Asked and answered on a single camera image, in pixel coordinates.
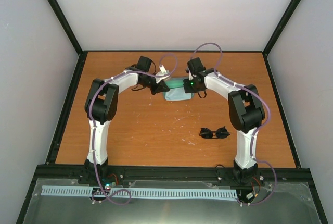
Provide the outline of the grey green glasses case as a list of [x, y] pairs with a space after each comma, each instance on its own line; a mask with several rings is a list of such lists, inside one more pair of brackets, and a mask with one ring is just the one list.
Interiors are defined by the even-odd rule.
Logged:
[[170, 89], [183, 88], [183, 80], [185, 78], [172, 78], [166, 81], [166, 84]]

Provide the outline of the light blue cleaning cloth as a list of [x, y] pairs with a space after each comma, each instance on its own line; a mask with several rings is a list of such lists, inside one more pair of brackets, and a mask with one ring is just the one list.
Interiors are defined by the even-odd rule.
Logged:
[[169, 102], [186, 101], [192, 99], [191, 93], [185, 93], [183, 88], [170, 89], [164, 93], [164, 99]]

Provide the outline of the black round sunglasses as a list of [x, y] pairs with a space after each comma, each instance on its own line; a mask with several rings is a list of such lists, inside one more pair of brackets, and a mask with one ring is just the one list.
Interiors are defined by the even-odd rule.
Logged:
[[208, 128], [201, 128], [199, 136], [204, 139], [225, 139], [230, 136], [230, 133], [226, 127], [218, 128], [215, 131], [212, 131]]

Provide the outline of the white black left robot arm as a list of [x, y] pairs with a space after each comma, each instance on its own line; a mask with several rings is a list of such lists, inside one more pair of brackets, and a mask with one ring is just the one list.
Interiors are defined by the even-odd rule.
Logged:
[[120, 74], [106, 80], [95, 79], [91, 84], [85, 103], [90, 139], [84, 166], [96, 183], [104, 183], [108, 178], [108, 130], [117, 112], [119, 94], [135, 85], [150, 88], [153, 95], [170, 90], [165, 81], [173, 71], [166, 70], [159, 63], [159, 72], [151, 74], [148, 72], [151, 63], [151, 59], [141, 56], [138, 63], [125, 68]]

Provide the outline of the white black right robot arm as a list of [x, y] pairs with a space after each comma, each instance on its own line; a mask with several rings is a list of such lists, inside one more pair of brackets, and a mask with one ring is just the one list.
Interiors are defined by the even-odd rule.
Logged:
[[189, 78], [185, 79], [186, 93], [199, 93], [212, 90], [228, 101], [229, 119], [237, 130], [237, 153], [233, 164], [233, 177], [244, 184], [258, 169], [256, 160], [257, 136], [265, 119], [263, 102], [257, 88], [250, 84], [244, 86], [217, 72], [207, 69], [200, 58], [187, 62]]

